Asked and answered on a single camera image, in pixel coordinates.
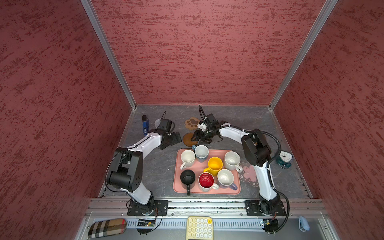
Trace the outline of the brown paw print coaster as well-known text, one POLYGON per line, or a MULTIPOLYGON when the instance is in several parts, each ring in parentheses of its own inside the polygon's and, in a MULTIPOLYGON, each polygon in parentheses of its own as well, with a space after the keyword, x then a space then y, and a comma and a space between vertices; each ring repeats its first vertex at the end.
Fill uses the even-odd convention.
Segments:
POLYGON ((188 120, 185 121, 185 127, 186 129, 190 131, 195 131, 198 129, 198 124, 200 123, 201 120, 191 117, 188 120))

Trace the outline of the yellow calculator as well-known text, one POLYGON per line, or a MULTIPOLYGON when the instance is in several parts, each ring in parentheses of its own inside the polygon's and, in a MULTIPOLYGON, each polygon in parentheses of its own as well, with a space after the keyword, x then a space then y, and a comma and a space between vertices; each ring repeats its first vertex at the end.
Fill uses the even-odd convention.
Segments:
POLYGON ((214 223, 211 217, 194 217, 187 219, 186 240, 213 240, 214 223))

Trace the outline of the dark brown round coaster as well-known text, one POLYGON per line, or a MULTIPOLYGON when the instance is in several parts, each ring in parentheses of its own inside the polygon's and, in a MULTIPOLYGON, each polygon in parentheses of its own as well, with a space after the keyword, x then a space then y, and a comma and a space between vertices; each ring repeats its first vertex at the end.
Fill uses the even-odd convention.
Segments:
POLYGON ((198 144, 198 141, 192 141, 193 136, 194 136, 194 133, 187 133, 183 136, 183 143, 187 147, 192 147, 193 145, 198 144))

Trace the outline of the red interior white mug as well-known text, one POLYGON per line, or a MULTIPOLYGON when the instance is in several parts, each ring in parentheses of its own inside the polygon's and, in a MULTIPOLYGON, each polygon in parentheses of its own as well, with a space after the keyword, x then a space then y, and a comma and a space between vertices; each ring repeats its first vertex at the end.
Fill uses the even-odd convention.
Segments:
POLYGON ((215 178, 211 173, 201 173, 198 178, 199 188, 203 192, 209 192, 211 189, 218 190, 220 187, 215 183, 215 178))

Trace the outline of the plaid glasses case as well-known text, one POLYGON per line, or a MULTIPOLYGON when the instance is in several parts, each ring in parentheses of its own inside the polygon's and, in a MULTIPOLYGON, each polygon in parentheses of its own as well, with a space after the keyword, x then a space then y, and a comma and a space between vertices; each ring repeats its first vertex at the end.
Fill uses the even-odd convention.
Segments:
POLYGON ((127 227, 125 219, 114 219, 96 222, 91 225, 88 237, 90 239, 108 237, 122 234, 127 227))

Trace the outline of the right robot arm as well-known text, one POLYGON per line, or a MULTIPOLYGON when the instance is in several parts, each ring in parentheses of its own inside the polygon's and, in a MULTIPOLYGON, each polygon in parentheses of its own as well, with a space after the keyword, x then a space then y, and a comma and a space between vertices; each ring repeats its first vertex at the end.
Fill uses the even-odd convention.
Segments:
POLYGON ((259 182, 260 211, 264 215, 274 213, 281 199, 274 186, 270 165, 281 153, 279 140, 265 131, 244 130, 229 123, 210 129, 201 123, 191 140, 210 142, 214 136, 226 137, 242 144, 246 160, 253 166, 259 182))

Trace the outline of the grey round coaster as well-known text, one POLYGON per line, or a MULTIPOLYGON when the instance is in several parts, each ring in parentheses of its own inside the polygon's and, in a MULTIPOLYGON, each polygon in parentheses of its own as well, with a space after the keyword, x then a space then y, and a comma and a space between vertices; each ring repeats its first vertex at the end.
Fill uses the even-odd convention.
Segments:
POLYGON ((159 127, 160 124, 161 124, 161 119, 157 119, 155 121, 155 128, 159 127))

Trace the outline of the yellow mug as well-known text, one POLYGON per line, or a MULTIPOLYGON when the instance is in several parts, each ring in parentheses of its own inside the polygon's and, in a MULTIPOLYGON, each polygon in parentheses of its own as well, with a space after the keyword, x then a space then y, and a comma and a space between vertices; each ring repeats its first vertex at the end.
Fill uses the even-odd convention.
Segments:
POLYGON ((204 173, 210 173, 214 177, 218 175, 223 168, 223 161, 218 157, 212 157, 208 161, 208 167, 204 169, 204 173))

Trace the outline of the white mug back left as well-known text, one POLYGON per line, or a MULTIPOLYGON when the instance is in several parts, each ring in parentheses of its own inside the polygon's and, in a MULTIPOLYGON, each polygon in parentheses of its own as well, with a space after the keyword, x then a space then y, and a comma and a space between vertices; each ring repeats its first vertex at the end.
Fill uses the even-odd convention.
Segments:
POLYGON ((181 170, 184 170, 186 168, 190 168, 193 166, 195 162, 196 155, 194 151, 192 150, 185 150, 181 154, 181 160, 182 160, 182 165, 180 166, 181 170))

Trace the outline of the white mug back right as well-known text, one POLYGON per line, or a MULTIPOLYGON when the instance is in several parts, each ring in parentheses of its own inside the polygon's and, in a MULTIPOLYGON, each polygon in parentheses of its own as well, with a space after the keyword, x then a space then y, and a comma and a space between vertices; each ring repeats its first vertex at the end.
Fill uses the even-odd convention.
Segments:
POLYGON ((243 168, 240 166, 241 158, 240 156, 233 151, 227 152, 224 159, 224 167, 230 171, 236 170, 238 173, 243 171, 243 168))

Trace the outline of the small green alarm clock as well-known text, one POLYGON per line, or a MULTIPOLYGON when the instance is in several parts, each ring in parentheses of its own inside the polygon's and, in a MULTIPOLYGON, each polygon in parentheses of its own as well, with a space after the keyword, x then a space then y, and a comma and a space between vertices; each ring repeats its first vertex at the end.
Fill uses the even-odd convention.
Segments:
POLYGON ((291 153, 281 151, 280 155, 277 157, 276 161, 277 164, 282 168, 282 169, 288 169, 292 166, 292 160, 293 160, 293 155, 291 153))

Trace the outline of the pink plastic tray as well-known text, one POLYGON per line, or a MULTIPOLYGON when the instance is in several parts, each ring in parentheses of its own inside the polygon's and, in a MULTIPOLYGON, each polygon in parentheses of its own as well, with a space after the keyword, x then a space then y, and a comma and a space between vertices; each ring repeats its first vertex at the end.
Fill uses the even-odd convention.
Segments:
MULTIPOLYGON (((177 152, 177 158, 176 158, 176 166, 175 166, 175 174, 174 174, 174 184, 173 189, 177 193, 187 193, 187 190, 185 189, 185 185, 182 184, 180 175, 183 170, 180 169, 182 165, 182 159, 181 155, 184 151, 187 149, 180 149, 177 152)), ((211 157, 218 157, 222 161, 224 161, 225 154, 227 152, 230 152, 230 150, 209 150, 209 156, 208 158, 203 162, 200 163, 197 159, 194 162, 194 165, 190 168, 186 168, 186 170, 192 170, 196 175, 195 185, 191 189, 191 194, 216 194, 216 195, 238 195, 241 192, 241 185, 240 185, 240 176, 239 173, 236 170, 231 171, 234 175, 234 183, 237 185, 237 190, 232 190, 231 188, 222 188, 220 187, 218 190, 211 189, 208 192, 204 192, 199 188, 198 183, 198 177, 203 172, 204 169, 208 167, 208 161, 211 157)))

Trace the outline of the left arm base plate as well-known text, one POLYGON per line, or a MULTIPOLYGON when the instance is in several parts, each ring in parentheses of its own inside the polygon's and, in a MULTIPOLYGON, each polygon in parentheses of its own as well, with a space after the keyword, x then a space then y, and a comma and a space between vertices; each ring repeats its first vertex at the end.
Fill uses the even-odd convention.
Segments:
POLYGON ((141 205, 135 201, 127 203, 128 216, 166 216, 168 211, 168 200, 150 200, 147 205, 141 205))

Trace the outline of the pink flower coaster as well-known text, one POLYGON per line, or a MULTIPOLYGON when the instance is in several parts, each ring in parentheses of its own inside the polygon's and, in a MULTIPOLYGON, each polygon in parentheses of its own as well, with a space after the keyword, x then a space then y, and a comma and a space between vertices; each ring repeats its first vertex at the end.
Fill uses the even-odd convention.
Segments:
POLYGON ((240 167, 243 168, 243 171, 239 173, 240 180, 249 183, 254 188, 258 188, 259 182, 254 167, 249 163, 240 163, 240 167))

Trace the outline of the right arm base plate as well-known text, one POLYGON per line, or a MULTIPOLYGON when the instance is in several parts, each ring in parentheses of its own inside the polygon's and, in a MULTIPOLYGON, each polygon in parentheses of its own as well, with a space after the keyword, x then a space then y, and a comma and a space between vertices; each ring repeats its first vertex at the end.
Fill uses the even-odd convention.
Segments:
POLYGON ((270 201, 245 201, 245 209, 247 216, 261 217, 285 217, 287 215, 286 208, 282 201, 272 203, 270 201))

